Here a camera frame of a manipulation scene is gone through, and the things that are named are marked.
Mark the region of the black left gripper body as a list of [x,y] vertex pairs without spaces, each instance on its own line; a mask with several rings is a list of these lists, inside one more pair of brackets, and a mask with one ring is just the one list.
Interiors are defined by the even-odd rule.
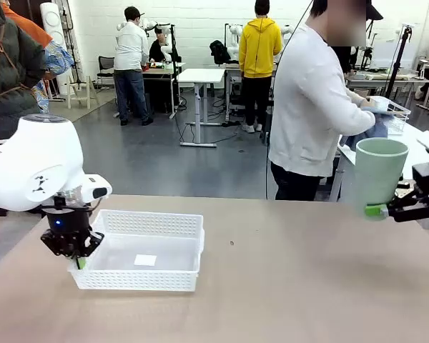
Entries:
[[86,239],[91,234],[87,208],[46,209],[49,232],[53,235],[75,235]]

